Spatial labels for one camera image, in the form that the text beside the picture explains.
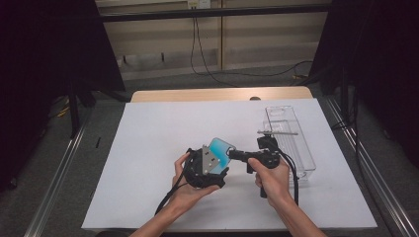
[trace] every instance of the white tabletop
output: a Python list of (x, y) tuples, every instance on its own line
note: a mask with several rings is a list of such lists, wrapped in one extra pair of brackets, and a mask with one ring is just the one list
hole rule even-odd
[[(299, 189), (299, 205), (320, 228), (377, 224), (315, 99), (126, 104), (108, 161), (82, 228), (137, 228), (151, 218), (171, 188), (174, 161), (188, 148), (219, 137), (257, 151), (264, 109), (293, 106), (316, 164)], [(259, 197), (245, 163), (231, 161), (226, 185), (204, 197), (168, 231), (286, 229)]]

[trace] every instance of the electrical outlet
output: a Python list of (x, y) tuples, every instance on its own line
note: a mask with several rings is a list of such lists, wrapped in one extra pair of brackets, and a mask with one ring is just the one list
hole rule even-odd
[(200, 0), (200, 9), (210, 8), (210, 0)]
[(188, 9), (198, 9), (199, 7), (199, 0), (188, 0)]

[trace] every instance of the table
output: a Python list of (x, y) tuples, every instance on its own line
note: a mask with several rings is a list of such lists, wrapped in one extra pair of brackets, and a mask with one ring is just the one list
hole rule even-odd
[[(301, 208), (320, 228), (377, 227), (317, 101), (307, 99), (309, 94), (301, 94), (305, 99), (274, 100), (278, 99), (274, 96), (276, 90), (280, 92), (284, 88), (196, 90), (200, 92), (199, 102), (191, 102), (194, 91), (189, 90), (136, 93), (133, 101), (148, 94), (159, 102), (126, 105), (82, 227), (93, 230), (137, 228), (153, 215), (170, 190), (173, 162), (188, 147), (198, 148), (218, 136), (240, 150), (257, 150), (256, 130), (264, 108), (279, 105), (294, 107), (317, 166), (308, 184), (300, 187)], [(305, 89), (290, 88), (288, 91), (292, 90)], [(271, 92), (272, 97), (264, 97), (264, 91)], [(180, 102), (167, 102), (176, 95)], [(268, 100), (205, 101), (204, 98), (209, 99), (210, 95), (224, 100), (248, 100), (249, 96)], [(229, 167), (225, 187), (205, 197), (168, 231), (286, 228), (266, 200), (259, 197), (254, 176), (246, 174), (245, 164), (230, 162)]]

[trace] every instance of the transparent container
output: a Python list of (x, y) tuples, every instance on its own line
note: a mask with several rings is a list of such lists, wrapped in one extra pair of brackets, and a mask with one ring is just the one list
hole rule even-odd
[(293, 107), (268, 107), (263, 121), (264, 131), (274, 133), (280, 149), (295, 162), (300, 181), (307, 181), (315, 170), (315, 164)]

